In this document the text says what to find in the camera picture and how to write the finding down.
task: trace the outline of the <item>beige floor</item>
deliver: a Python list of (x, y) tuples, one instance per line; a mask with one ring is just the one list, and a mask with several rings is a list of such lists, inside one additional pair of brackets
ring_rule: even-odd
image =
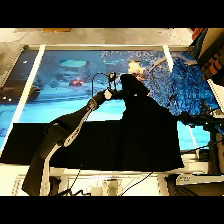
[(150, 44), (189, 45), (189, 28), (72, 28), (43, 33), (42, 28), (1, 28), (0, 42), (17, 44)]

